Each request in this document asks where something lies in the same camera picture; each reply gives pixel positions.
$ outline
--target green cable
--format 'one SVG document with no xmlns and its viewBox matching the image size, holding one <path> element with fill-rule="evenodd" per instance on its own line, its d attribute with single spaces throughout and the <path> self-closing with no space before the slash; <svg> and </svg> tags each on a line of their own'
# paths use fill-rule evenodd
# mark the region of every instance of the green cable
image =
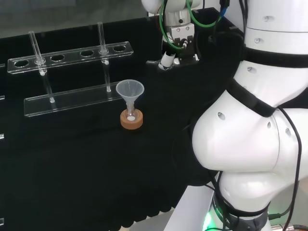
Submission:
<svg viewBox="0 0 308 231">
<path fill-rule="evenodd" d="M 159 14 L 159 26 L 160 26 L 160 30 L 162 31 L 165 40 L 167 41 L 167 43 L 168 43 L 171 47 L 173 47 L 173 48 L 176 49 L 176 50 L 182 50 L 182 49 L 184 49 L 184 47 L 177 47 L 177 46 L 175 46 L 172 42 L 170 42 L 169 38 L 167 37 L 166 33 L 164 32 L 163 17 L 162 17 L 163 12 L 164 12 L 164 7 L 165 7 L 165 5 L 164 5 L 164 3 L 163 3 L 163 4 L 162 4 L 162 7 L 161 7 L 161 9 L 160 9 L 160 14 Z"/>
<path fill-rule="evenodd" d="M 192 9 L 191 9 L 191 5 L 189 3 L 189 0 L 186 0 L 186 5 L 187 5 L 187 8 L 188 8 L 188 11 L 189 11 L 189 14 L 191 15 L 191 18 L 192 20 L 200 27 L 203 27 L 203 28 L 209 28 L 209 27 L 212 27 L 216 24 L 216 22 L 213 22 L 211 24 L 208 24 L 208 25 L 205 25 L 205 24 L 201 24 L 197 21 L 197 19 L 194 17 L 194 15 L 192 14 Z"/>
</svg>

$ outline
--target clear plastic funnel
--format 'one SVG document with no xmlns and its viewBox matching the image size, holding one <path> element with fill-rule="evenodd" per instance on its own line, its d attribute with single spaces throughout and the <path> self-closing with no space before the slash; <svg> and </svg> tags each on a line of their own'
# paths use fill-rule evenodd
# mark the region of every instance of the clear plastic funnel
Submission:
<svg viewBox="0 0 308 231">
<path fill-rule="evenodd" d="M 134 121 L 138 119 L 139 115 L 138 111 L 134 108 L 134 102 L 144 92 L 143 84 L 132 79 L 123 80 L 117 84 L 116 91 L 126 101 L 127 110 L 125 117 L 127 120 Z"/>
</svg>

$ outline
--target funnel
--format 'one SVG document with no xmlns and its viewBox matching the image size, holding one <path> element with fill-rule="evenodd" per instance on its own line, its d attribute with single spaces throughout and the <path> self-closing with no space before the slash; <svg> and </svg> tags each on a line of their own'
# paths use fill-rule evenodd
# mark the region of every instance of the funnel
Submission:
<svg viewBox="0 0 308 231">
<path fill-rule="evenodd" d="M 127 79 L 119 82 L 116 91 L 126 101 L 127 109 L 121 114 L 121 124 L 127 129 L 137 129 L 143 123 L 142 112 L 134 108 L 135 100 L 144 92 L 142 83 Z"/>
</svg>

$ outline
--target rack hole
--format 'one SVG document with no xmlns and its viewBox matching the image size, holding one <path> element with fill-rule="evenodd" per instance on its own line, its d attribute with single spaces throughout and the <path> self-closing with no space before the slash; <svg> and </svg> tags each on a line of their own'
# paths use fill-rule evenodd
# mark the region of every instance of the rack hole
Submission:
<svg viewBox="0 0 308 231">
<path fill-rule="evenodd" d="M 80 55 L 83 56 L 83 57 L 90 57 L 90 56 L 92 56 L 93 54 L 94 54 L 93 51 L 82 51 L 82 52 L 80 53 Z"/>
<path fill-rule="evenodd" d="M 119 45 L 119 46 L 114 47 L 114 51 L 116 51 L 116 52 L 121 52 L 121 51 L 125 51 L 125 50 L 126 50 L 126 46 L 123 46 L 123 45 Z"/>
<path fill-rule="evenodd" d="M 54 62 L 59 62 L 62 59 L 64 59 L 64 55 L 62 55 L 62 54 L 54 55 L 50 59 L 53 60 Z"/>
<path fill-rule="evenodd" d="M 27 66 L 28 64 L 29 64 L 28 60 L 20 60 L 20 61 L 17 61 L 15 63 L 15 66 L 16 67 L 24 67 L 24 66 Z"/>
</svg>

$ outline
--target funnel stem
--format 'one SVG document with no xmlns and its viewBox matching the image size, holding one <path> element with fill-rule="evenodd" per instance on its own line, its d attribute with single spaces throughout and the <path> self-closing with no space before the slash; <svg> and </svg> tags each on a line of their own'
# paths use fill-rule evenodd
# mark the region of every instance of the funnel stem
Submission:
<svg viewBox="0 0 308 231">
<path fill-rule="evenodd" d="M 134 102 L 127 102 L 126 103 L 127 105 L 127 110 L 128 110 L 128 114 L 132 114 L 132 112 L 134 111 Z"/>
</svg>

